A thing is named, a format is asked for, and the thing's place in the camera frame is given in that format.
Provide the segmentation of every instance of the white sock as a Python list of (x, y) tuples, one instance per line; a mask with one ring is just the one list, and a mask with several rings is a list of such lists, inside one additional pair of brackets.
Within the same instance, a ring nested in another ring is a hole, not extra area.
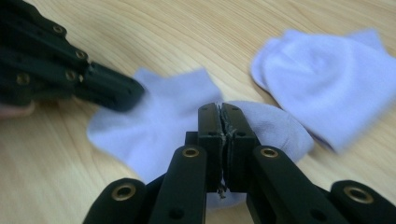
[(345, 150), (396, 96), (396, 60), (372, 29), (346, 37), (289, 30), (257, 53), (251, 75), (336, 152)]

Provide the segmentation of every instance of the wooden table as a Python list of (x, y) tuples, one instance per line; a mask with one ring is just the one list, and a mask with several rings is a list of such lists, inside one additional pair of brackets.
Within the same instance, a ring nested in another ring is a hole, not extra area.
[[(294, 28), (344, 35), (374, 27), (396, 55), (392, 0), (29, 0), (63, 25), (92, 60), (132, 75), (165, 77), (205, 67), (225, 100), (275, 104), (252, 81), (252, 57), (271, 36)], [(86, 137), (97, 110), (79, 100), (37, 104), (27, 118), (0, 121), (0, 223), (80, 223), (110, 182), (136, 177)], [(315, 184), (354, 179), (396, 203), (396, 107), (343, 155), (316, 146), (298, 162)], [(244, 204), (207, 214), (206, 223), (251, 223)]]

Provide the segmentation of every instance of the fabric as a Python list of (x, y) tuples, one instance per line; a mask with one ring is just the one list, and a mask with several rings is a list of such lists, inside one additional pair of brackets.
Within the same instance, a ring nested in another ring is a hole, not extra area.
[(161, 77), (142, 68), (134, 79), (145, 88), (141, 102), (126, 113), (101, 108), (87, 135), (149, 183), (166, 172), (174, 151), (184, 145), (186, 132), (198, 129), (198, 108), (222, 98), (204, 69)]
[(336, 152), (347, 149), (396, 98), (396, 60), (373, 29), (345, 37), (288, 30), (259, 50), (251, 75)]
[[(141, 102), (126, 113), (101, 108), (90, 121), (87, 135), (147, 184), (167, 171), (174, 151), (184, 145), (185, 133), (198, 131), (198, 108), (222, 103), (222, 98), (204, 69), (169, 78), (139, 69), (134, 79), (146, 91)], [(263, 145), (279, 147), (293, 161), (313, 147), (303, 126), (281, 109), (252, 102), (229, 103), (242, 109)], [(207, 208), (232, 206), (246, 197), (230, 192), (225, 196), (221, 200), (218, 194), (208, 194)]]

